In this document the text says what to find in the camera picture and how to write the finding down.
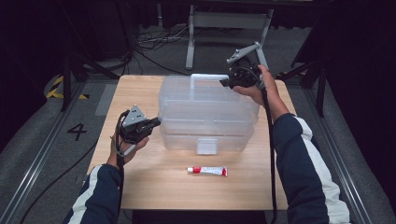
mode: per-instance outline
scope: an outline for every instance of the dark blue sleeve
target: dark blue sleeve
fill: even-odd
[[[276,168],[288,200],[289,223],[348,223],[347,205],[303,119],[292,114],[274,124]]]
[[[120,173],[108,164],[95,166],[64,223],[117,223]]]

